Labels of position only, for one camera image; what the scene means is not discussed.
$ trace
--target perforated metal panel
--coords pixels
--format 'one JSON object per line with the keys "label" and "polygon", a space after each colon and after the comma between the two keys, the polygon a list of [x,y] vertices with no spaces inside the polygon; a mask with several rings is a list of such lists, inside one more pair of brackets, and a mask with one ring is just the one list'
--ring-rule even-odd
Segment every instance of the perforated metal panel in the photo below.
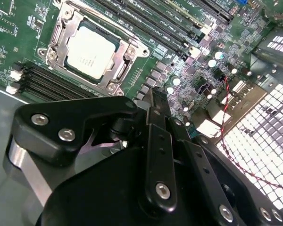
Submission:
{"label": "perforated metal panel", "polygon": [[[225,145],[247,171],[283,186],[283,85],[278,85],[228,132]],[[225,154],[220,143],[217,147]],[[277,208],[283,208],[283,189],[246,176]]]}

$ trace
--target metal screw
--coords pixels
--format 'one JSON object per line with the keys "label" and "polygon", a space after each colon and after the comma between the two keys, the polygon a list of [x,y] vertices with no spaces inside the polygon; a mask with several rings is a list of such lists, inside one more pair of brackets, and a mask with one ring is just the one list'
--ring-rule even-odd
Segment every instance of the metal screw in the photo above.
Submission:
{"label": "metal screw", "polygon": [[54,52],[54,51],[51,51],[49,54],[48,54],[48,58],[50,60],[55,60],[57,58],[57,54]]}
{"label": "metal screw", "polygon": [[179,126],[181,126],[181,121],[179,121],[178,119],[175,119],[175,123]]}
{"label": "metal screw", "polygon": [[266,209],[264,208],[260,208],[260,211],[261,211],[261,214],[264,216],[264,218],[267,220],[267,221],[272,221],[272,218],[270,217],[270,214],[267,212]]}
{"label": "metal screw", "polygon": [[108,89],[108,91],[113,92],[116,89],[116,86],[115,86],[115,84],[109,84],[107,89]]}
{"label": "metal screw", "polygon": [[162,199],[169,199],[171,196],[169,188],[163,183],[158,183],[155,187],[155,190]]}
{"label": "metal screw", "polygon": [[43,56],[45,54],[44,50],[39,50],[39,54]]}
{"label": "metal screw", "polygon": [[45,126],[48,124],[48,118],[43,114],[35,114],[31,117],[33,124],[38,126]]}
{"label": "metal screw", "polygon": [[133,47],[129,47],[127,52],[129,55],[134,56],[136,51]]}
{"label": "metal screw", "polygon": [[72,129],[61,129],[58,137],[63,141],[71,142],[75,139],[75,132]]}
{"label": "metal screw", "polygon": [[205,144],[208,144],[208,140],[206,140],[204,137],[201,138],[201,141]]}
{"label": "metal screw", "polygon": [[272,212],[273,212],[274,217],[275,217],[278,221],[280,221],[280,222],[283,221],[281,215],[280,215],[276,210],[272,209]]}
{"label": "metal screw", "polygon": [[220,205],[219,211],[221,215],[223,216],[223,218],[226,219],[227,222],[232,223],[234,221],[233,214],[230,212],[230,210],[226,206]]}
{"label": "metal screw", "polygon": [[130,108],[135,108],[135,105],[131,101],[126,102],[126,105]]}

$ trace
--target black ram slot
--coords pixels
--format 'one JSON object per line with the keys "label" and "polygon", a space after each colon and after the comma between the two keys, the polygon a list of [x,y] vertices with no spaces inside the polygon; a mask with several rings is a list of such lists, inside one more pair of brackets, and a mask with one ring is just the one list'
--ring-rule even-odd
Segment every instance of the black ram slot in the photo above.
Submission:
{"label": "black ram slot", "polygon": [[35,65],[24,65],[20,92],[27,92],[45,101],[96,97],[94,94]]}
{"label": "black ram slot", "polygon": [[89,98],[89,97],[95,97],[92,93],[68,82],[67,80],[56,76],[55,74],[52,74],[51,72],[44,70],[40,67],[32,67],[29,69],[29,73],[31,76],[38,76],[42,77],[54,84],[57,84],[58,86],[62,86],[64,89],[68,90],[69,92],[72,92],[78,96],[81,96],[82,98]]}
{"label": "black ram slot", "polygon": [[29,83],[39,84],[40,86],[44,87],[44,89],[51,89],[52,93],[56,93],[57,95],[64,96],[68,100],[83,98],[80,95],[73,95],[71,92],[65,93],[65,90],[62,87],[59,87],[55,84],[50,84],[50,82],[32,77]]}
{"label": "black ram slot", "polygon": [[[189,29],[188,27],[183,26],[179,21],[177,21],[174,17],[168,16],[166,14],[165,11],[163,11],[160,7],[159,7],[159,3],[157,2],[157,5],[153,2],[153,1],[143,1],[143,3],[148,6],[150,9],[154,10],[157,14],[159,14],[160,16],[164,17],[167,21],[172,20],[173,24],[176,24],[177,26],[179,26],[184,32],[186,32],[187,34],[189,34],[191,32],[191,29]],[[188,21],[185,17],[181,16],[178,12],[176,12],[175,10],[173,10],[172,8],[168,7],[167,4],[164,4],[164,7],[170,12],[172,13],[175,17],[177,17],[178,19],[185,21],[186,24],[189,24],[191,21]]]}
{"label": "black ram slot", "polygon": [[218,19],[220,22],[229,25],[233,20],[233,16],[222,9],[219,5],[217,5],[212,0],[192,0],[198,6],[200,6],[203,10],[207,11],[213,17]]}
{"label": "black ram slot", "polygon": [[117,15],[118,17],[122,18],[124,20],[124,22],[128,23],[128,24],[132,24],[133,26],[136,26],[137,28],[139,28],[141,31],[147,33],[147,34],[151,34],[151,36],[156,39],[158,42],[160,42],[161,44],[163,44],[164,46],[168,47],[169,49],[173,50],[176,53],[180,53],[185,55],[186,53],[184,51],[182,51],[180,49],[181,43],[178,43],[177,41],[173,41],[175,42],[175,44],[173,44],[171,41],[169,40],[165,40],[163,37],[160,37],[159,35],[156,35],[152,29],[142,25],[141,23],[132,20],[131,16],[127,15],[126,13],[118,10],[111,2],[108,2],[106,0],[96,0],[97,3],[99,3],[102,7],[107,8],[109,11],[115,13],[115,15]]}
{"label": "black ram slot", "polygon": [[[144,14],[143,10],[141,10],[139,7],[135,6],[134,3],[131,3],[131,1],[126,0],[126,7],[128,9],[129,12],[133,11],[134,13],[136,13],[135,15],[139,15],[141,16],[141,18],[145,17],[146,15]],[[180,37],[179,33],[181,33],[184,36],[188,36],[188,34],[183,31],[181,28],[179,28],[176,24],[173,24],[172,22],[170,22],[169,20],[165,20],[165,18],[163,18],[160,14],[158,14],[155,10],[152,10],[151,8],[147,7],[146,5],[144,5],[142,2],[135,0],[135,2],[140,5],[141,7],[148,9],[148,11],[156,16],[157,18],[159,18],[161,21],[164,21],[166,24],[170,25],[171,27],[173,27],[176,31],[171,31],[168,27],[163,26],[161,23],[159,23],[158,21],[156,21],[153,17],[151,17],[150,15],[147,17],[147,19],[154,25],[156,26],[156,29],[158,29],[158,27],[160,26],[162,30],[165,31],[165,33],[167,33],[168,35],[170,35],[172,38],[174,38],[175,40],[179,41],[180,43],[184,43],[186,42],[184,37]]]}

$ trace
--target silver screw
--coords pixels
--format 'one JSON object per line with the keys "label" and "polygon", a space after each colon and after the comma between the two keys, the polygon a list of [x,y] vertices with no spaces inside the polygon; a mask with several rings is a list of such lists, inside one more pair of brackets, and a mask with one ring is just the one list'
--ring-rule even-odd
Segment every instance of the silver screw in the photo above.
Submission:
{"label": "silver screw", "polygon": [[203,143],[205,143],[205,144],[208,143],[208,140],[206,140],[204,137],[201,138],[201,141],[202,141]]}
{"label": "silver screw", "polygon": [[50,60],[55,60],[57,58],[57,54],[54,52],[54,51],[51,51],[49,54],[48,54],[48,58]]}
{"label": "silver screw", "polygon": [[35,114],[31,117],[31,120],[37,126],[45,126],[49,122],[48,118],[43,114]]}
{"label": "silver screw", "polygon": [[64,18],[66,19],[66,20],[69,20],[70,18],[71,18],[71,12],[70,11],[68,11],[68,10],[66,10],[65,12],[64,12]]}
{"label": "silver screw", "polygon": [[134,107],[135,107],[134,104],[133,104],[131,101],[127,101],[127,102],[126,102],[126,105],[127,105],[128,107],[130,107],[130,108],[134,108]]}
{"label": "silver screw", "polygon": [[155,190],[162,199],[169,199],[171,196],[169,188],[163,183],[158,183],[155,187]]}
{"label": "silver screw", "polygon": [[129,47],[127,52],[129,55],[134,56],[136,51],[133,47]]}
{"label": "silver screw", "polygon": [[179,126],[181,126],[181,121],[179,121],[178,119],[175,119],[175,123]]}
{"label": "silver screw", "polygon": [[58,137],[63,141],[71,142],[75,139],[75,132],[72,129],[61,129]]}
{"label": "silver screw", "polygon": [[266,209],[264,208],[260,208],[260,211],[261,211],[261,214],[264,216],[264,218],[267,220],[267,221],[272,221],[272,218],[270,217],[270,214],[267,212]]}
{"label": "silver screw", "polygon": [[273,212],[274,217],[275,217],[278,221],[280,221],[280,222],[283,221],[281,215],[280,215],[276,210],[272,209],[272,212]]}
{"label": "silver screw", "polygon": [[223,218],[226,219],[227,222],[232,223],[234,221],[233,214],[230,212],[230,210],[226,206],[220,205],[219,211],[221,215],[223,216]]}

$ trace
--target green circuit board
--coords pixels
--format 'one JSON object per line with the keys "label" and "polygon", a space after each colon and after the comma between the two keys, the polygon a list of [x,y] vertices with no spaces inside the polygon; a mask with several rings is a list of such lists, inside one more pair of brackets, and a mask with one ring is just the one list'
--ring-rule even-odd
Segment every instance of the green circuit board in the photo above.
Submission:
{"label": "green circuit board", "polygon": [[[120,84],[122,95],[138,98],[138,95],[144,94],[141,92],[144,85],[165,89],[171,79],[177,76],[181,84],[173,87],[174,91],[168,95],[168,99],[172,113],[180,119],[186,114],[181,108],[183,101],[194,102],[190,113],[208,103],[207,97],[199,91],[203,90],[203,86],[209,84],[216,88],[213,98],[224,88],[223,82],[214,77],[216,69],[228,73],[228,64],[234,65],[238,71],[247,67],[250,52],[275,26],[275,20],[280,20],[283,25],[283,1],[271,7],[270,0],[252,1],[247,5],[234,0],[216,0],[214,3],[228,15],[226,22],[222,21],[224,17],[215,18],[192,0],[124,2],[126,4],[118,0],[84,1],[88,7],[136,35],[149,50],[147,57],[138,57],[130,65],[130,71]],[[48,63],[38,54],[39,49],[48,48],[60,13],[60,8],[54,3],[55,0],[0,0],[0,85],[5,88],[14,82],[10,77],[14,62],[32,62],[86,91],[105,96],[93,86],[69,77],[62,71],[49,69]],[[89,18],[118,37],[123,36],[106,21],[94,15],[89,15]],[[187,30],[201,41],[191,39],[191,34],[185,32]],[[194,52],[190,56],[191,49],[185,49],[183,40],[188,41],[189,48],[198,50],[196,56]],[[223,53],[222,59],[217,60],[214,67],[209,67],[208,62],[215,59],[217,51]],[[167,70],[159,71],[157,63],[164,65]],[[152,79],[154,82],[151,83],[148,79],[153,70],[157,70],[161,77]],[[248,79],[241,73],[229,76]],[[18,95],[35,102],[47,101],[26,89]]]}

